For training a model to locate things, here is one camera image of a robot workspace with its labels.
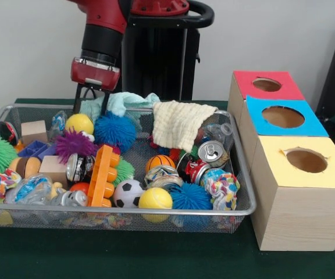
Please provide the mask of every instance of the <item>soda can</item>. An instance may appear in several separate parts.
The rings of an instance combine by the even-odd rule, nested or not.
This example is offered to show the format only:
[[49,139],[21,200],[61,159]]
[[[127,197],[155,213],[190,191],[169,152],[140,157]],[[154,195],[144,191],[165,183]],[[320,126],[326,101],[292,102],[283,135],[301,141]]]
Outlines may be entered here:
[[219,141],[207,141],[200,145],[198,157],[209,163],[211,167],[220,169],[224,168],[230,159],[230,156]]
[[186,172],[186,170],[187,170],[188,164],[194,161],[195,159],[193,158],[193,156],[189,153],[186,153],[180,158],[177,164],[178,175],[183,179],[184,182],[187,182],[187,183],[191,182],[190,173]]
[[172,186],[183,185],[183,180],[179,177],[178,172],[172,166],[161,165],[151,169],[144,178],[147,189],[163,188],[169,190]]
[[81,157],[74,153],[67,162],[67,179],[71,182],[82,182],[85,178],[91,178],[95,158],[93,156]]
[[203,160],[198,160],[196,162],[190,162],[187,165],[186,171],[190,174],[191,182],[199,185],[201,177],[210,168],[211,167],[207,162],[204,162]]

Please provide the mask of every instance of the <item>wire mesh basket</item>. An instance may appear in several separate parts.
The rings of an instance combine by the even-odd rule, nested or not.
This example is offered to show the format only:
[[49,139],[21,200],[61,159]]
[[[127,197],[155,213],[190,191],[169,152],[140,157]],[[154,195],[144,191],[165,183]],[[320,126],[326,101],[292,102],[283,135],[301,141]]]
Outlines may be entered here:
[[[0,121],[12,123],[20,136],[20,126],[24,122],[45,120],[46,128],[49,130],[52,116],[60,110],[64,110],[68,116],[72,114],[72,106],[14,104],[0,110]],[[138,134],[136,143],[123,154],[123,157],[135,167],[134,178],[144,181],[145,165],[148,159],[158,154],[150,147],[148,141],[153,130],[153,113],[151,109],[129,109],[126,116],[138,119]],[[224,170],[234,173],[241,185],[237,193],[236,210],[165,210],[0,204],[0,227],[233,233],[243,218],[255,210],[256,203],[232,115],[224,111],[217,111],[203,125],[225,122],[231,124],[233,136],[224,143],[224,148],[230,154],[230,161],[225,165]],[[161,223],[146,220],[161,217],[166,219]]]

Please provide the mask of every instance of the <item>black handle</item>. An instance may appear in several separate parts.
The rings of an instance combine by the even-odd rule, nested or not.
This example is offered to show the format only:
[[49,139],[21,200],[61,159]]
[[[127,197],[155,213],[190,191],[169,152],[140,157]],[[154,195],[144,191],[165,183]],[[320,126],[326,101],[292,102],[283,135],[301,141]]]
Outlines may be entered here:
[[208,5],[198,1],[188,1],[190,11],[199,16],[139,16],[130,15],[129,26],[155,28],[204,28],[214,22],[214,11]]

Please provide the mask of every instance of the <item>white towel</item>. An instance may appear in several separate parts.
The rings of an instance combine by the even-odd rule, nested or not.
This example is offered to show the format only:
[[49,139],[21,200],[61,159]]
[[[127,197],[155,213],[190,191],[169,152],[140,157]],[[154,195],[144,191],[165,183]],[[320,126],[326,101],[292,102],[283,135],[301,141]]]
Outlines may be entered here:
[[190,153],[202,123],[217,110],[197,103],[157,102],[154,109],[154,143]]

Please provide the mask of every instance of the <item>soccer ball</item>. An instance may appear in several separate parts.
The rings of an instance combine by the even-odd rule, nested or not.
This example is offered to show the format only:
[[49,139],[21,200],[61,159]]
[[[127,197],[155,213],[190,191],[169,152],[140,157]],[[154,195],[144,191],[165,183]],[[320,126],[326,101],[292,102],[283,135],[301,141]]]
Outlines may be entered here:
[[138,208],[140,196],[144,192],[145,188],[139,181],[125,180],[117,185],[113,202],[118,208]]

